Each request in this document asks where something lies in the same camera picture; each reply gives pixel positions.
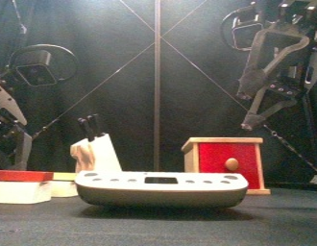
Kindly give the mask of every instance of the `black table surface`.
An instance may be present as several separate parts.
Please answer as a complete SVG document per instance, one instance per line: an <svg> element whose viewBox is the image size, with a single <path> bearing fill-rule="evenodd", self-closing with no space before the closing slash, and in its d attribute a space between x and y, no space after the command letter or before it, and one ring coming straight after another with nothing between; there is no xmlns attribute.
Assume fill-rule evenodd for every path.
<svg viewBox="0 0 317 246"><path fill-rule="evenodd" d="M317 191L274 188L230 209L0 204L1 245L317 245Z"/></svg>

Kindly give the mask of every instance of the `display screen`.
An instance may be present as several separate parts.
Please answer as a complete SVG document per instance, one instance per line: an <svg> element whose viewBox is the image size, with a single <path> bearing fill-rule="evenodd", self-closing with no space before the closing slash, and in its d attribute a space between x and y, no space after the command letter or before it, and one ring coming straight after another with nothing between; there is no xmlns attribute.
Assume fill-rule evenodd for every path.
<svg viewBox="0 0 317 246"><path fill-rule="evenodd" d="M178 184L176 178L171 177L145 177L145 184Z"/></svg>

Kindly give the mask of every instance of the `black backdrop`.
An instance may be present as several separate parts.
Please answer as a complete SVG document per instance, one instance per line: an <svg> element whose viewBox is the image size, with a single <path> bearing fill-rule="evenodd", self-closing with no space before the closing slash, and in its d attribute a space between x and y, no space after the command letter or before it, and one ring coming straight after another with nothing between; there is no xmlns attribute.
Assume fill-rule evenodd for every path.
<svg viewBox="0 0 317 246"><path fill-rule="evenodd" d="M247 54L222 43L219 25L248 2L162 1L160 166L163 171L183 171L180 147L191 136L258 136L265 139L266 180L307 181L310 168L270 132L248 133L239 127L250 105L234 98ZM29 134L59 118L33 141L28 168L75 170L69 148L83 139L77 118L99 113L123 170L152 170L155 1L16 3L28 33L25 38L18 35L13 1L0 0L0 68L18 45L37 43L71 49L80 63L77 77L65 84L16 86ZM302 105L275 114L269 125L314 160Z"/></svg>

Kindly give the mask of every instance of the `wooden base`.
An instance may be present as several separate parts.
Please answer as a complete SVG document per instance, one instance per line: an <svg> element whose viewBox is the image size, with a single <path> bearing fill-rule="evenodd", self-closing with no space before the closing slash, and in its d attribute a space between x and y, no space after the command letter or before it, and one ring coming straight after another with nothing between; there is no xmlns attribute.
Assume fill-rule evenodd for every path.
<svg viewBox="0 0 317 246"><path fill-rule="evenodd" d="M270 195L270 189L247 189L247 195Z"/></svg>

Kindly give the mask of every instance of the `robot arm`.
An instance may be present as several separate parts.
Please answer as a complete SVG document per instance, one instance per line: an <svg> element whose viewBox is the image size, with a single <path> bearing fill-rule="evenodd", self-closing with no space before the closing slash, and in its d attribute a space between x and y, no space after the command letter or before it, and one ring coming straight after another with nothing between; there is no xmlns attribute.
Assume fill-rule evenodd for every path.
<svg viewBox="0 0 317 246"><path fill-rule="evenodd" d="M0 156L14 156L14 163L0 160L0 169L25 170L32 137L25 132L26 119L14 98L0 86Z"/></svg>
<svg viewBox="0 0 317 246"><path fill-rule="evenodd" d="M254 36L239 78L238 97L252 100L240 125L248 131L279 110L294 106L317 82L317 0L285 0L278 12L277 21ZM235 43L243 43L236 34L238 26Z"/></svg>

